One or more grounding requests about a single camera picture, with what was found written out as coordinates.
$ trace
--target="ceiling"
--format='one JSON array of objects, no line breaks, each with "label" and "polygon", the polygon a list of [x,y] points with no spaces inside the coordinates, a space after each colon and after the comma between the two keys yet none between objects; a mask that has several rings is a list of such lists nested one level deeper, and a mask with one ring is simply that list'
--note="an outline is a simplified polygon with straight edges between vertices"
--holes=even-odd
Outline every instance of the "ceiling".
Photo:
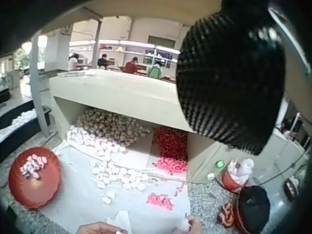
[{"label": "ceiling", "polygon": [[192,25],[220,9],[221,0],[93,0],[47,24],[42,33],[88,19],[109,16],[152,17]]}]

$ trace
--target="black bag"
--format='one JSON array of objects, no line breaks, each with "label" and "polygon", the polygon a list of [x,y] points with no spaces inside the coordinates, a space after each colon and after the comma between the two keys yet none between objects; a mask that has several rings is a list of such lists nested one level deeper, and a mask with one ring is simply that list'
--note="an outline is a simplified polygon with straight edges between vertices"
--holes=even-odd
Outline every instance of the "black bag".
[{"label": "black bag", "polygon": [[270,201],[262,187],[243,188],[234,207],[235,225],[242,233],[259,234],[269,221]]}]

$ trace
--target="pile of pink pieces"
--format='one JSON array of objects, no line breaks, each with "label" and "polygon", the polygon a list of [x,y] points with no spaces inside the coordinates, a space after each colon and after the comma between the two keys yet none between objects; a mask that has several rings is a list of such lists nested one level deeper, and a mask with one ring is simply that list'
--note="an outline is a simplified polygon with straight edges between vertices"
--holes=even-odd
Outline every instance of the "pile of pink pieces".
[{"label": "pile of pink pieces", "polygon": [[166,195],[166,194],[156,195],[156,194],[152,193],[148,196],[148,200],[146,203],[165,207],[169,211],[171,211],[174,207],[173,204],[171,203],[170,199],[168,198],[168,195]]},{"label": "pile of pink pieces", "polygon": [[187,132],[160,127],[155,129],[154,138],[160,149],[160,160],[155,166],[170,175],[187,171]]}]

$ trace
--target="red plate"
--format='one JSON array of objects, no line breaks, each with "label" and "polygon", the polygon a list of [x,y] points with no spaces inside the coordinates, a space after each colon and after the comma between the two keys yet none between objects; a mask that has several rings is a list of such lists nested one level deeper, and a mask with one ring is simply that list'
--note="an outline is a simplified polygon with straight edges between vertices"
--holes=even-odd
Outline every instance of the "red plate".
[{"label": "red plate", "polygon": [[[27,157],[36,154],[47,158],[44,169],[38,171],[40,179],[24,177],[20,167]],[[13,162],[9,173],[9,188],[17,202],[27,208],[38,208],[45,205],[56,194],[60,184],[60,163],[58,157],[50,150],[36,147],[21,153]]]}]

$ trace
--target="person in green jacket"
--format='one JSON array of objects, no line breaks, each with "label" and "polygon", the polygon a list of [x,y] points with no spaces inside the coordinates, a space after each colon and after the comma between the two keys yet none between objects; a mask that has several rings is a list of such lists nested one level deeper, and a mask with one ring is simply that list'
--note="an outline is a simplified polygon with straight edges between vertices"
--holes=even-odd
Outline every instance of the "person in green jacket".
[{"label": "person in green jacket", "polygon": [[147,76],[154,79],[162,78],[161,62],[156,61],[155,64],[147,70]]}]

